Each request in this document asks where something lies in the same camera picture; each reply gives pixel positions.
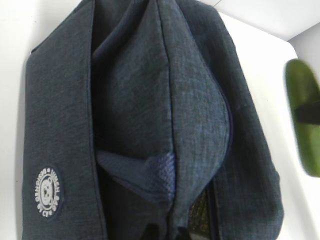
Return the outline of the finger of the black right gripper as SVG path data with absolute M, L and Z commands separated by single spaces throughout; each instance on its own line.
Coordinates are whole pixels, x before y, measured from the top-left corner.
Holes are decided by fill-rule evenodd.
M 320 124 L 320 103 L 311 102 L 300 105 L 295 109 L 298 122 L 304 124 Z

